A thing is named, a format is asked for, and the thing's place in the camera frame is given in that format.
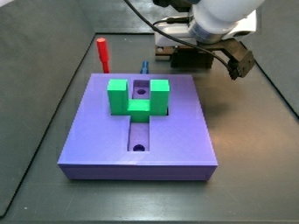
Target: purple block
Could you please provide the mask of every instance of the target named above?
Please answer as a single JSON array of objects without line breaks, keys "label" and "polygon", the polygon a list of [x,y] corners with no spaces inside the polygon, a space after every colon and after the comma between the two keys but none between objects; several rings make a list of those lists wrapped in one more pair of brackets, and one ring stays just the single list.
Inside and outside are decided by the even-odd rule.
[{"label": "purple block", "polygon": [[[139,131],[135,127],[135,139],[130,139],[130,116],[110,114],[111,78],[129,80],[130,95],[134,81],[170,81],[169,115],[150,117],[147,151],[129,149],[138,143]],[[70,179],[209,180],[218,160],[193,77],[93,74],[59,166]]]}]

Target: gray table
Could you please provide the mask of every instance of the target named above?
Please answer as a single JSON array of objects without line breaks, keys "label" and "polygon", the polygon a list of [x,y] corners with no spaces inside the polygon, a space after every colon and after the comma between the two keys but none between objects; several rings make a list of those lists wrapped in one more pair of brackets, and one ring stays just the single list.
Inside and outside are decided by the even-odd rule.
[{"label": "gray table", "polygon": [[113,73],[194,74],[219,168],[209,182],[71,181],[57,165],[91,73],[95,44],[2,221],[299,221],[299,125],[255,66],[230,80],[211,70],[171,69],[155,61],[154,36],[106,35]]}]

